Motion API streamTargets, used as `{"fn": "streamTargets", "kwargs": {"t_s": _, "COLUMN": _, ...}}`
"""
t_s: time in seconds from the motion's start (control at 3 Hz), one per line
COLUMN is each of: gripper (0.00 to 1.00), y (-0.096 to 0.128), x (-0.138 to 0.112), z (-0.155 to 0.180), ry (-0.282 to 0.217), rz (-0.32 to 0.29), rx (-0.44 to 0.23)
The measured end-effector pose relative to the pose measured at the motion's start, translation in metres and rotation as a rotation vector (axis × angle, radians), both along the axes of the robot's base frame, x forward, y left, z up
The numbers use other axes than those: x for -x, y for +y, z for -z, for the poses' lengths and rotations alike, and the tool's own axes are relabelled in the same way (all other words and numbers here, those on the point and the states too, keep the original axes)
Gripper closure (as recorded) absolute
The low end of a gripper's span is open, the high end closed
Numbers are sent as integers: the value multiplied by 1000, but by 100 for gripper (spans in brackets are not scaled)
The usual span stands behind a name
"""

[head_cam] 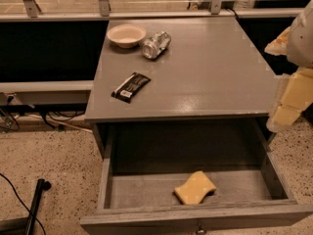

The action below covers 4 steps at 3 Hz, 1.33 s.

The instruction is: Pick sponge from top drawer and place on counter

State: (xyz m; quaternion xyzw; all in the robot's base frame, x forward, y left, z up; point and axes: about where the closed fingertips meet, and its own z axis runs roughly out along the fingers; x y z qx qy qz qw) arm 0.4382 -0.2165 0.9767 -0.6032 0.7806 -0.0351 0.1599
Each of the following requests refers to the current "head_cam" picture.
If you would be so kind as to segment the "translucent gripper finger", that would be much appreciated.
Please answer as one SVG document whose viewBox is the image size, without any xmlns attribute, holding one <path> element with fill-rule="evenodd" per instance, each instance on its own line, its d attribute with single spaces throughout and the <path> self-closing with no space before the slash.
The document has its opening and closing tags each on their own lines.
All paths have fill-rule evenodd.
<svg viewBox="0 0 313 235">
<path fill-rule="evenodd" d="M 292 126 L 313 103 L 313 69 L 298 68 L 291 75 L 283 74 L 266 127 L 274 133 Z"/>
<path fill-rule="evenodd" d="M 264 51 L 273 56 L 286 55 L 290 29 L 290 27 L 287 27 L 284 31 L 282 31 L 276 39 L 265 47 Z"/>
</svg>

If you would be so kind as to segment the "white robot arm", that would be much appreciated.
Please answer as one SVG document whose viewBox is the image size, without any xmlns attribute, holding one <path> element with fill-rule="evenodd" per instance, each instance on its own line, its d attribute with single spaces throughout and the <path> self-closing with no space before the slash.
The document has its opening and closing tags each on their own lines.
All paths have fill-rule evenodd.
<svg viewBox="0 0 313 235">
<path fill-rule="evenodd" d="M 266 123 L 271 132 L 281 132 L 292 126 L 313 104 L 313 1 L 265 47 L 265 52 L 273 56 L 284 55 L 298 66 L 292 75 L 284 75 L 279 82 Z"/>
</svg>

